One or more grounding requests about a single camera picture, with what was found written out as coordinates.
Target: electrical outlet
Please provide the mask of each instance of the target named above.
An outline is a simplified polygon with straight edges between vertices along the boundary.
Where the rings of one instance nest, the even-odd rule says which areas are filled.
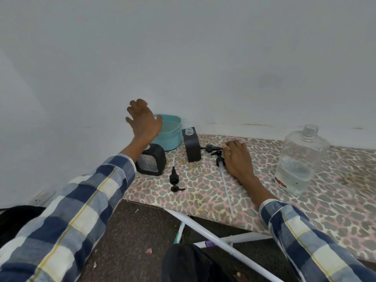
[[[55,190],[42,190],[30,199],[28,205],[36,207],[47,207],[52,201],[52,197],[56,194]]]

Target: plastic bottle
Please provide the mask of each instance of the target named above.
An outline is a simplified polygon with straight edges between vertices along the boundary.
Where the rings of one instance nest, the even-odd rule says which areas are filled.
[[[307,190],[330,147],[317,132],[318,126],[306,125],[302,131],[293,131],[285,137],[274,180],[293,195],[299,196]]]

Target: blue and white checkered shirt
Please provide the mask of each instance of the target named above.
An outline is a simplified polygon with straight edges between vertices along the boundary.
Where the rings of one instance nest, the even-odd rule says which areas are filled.
[[[134,177],[133,161],[118,154],[95,173],[71,181],[0,249],[0,282],[76,281]],[[260,213],[302,281],[376,281],[375,272],[318,231],[296,207],[267,200]]]

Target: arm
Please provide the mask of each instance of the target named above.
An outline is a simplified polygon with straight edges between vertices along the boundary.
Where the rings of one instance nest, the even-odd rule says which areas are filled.
[[[0,249],[0,281],[75,281],[135,177],[134,162],[160,132],[143,100],[132,101],[127,118],[135,137],[93,174],[66,185],[45,211]]]
[[[376,281],[376,273],[320,232],[297,207],[280,202],[253,173],[245,143],[224,146],[227,169],[247,190],[295,274],[302,281]]]

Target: black pants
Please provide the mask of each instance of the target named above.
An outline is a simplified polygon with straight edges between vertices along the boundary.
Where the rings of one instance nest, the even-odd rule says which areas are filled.
[[[236,282],[194,244],[174,244],[162,262],[161,282]]]

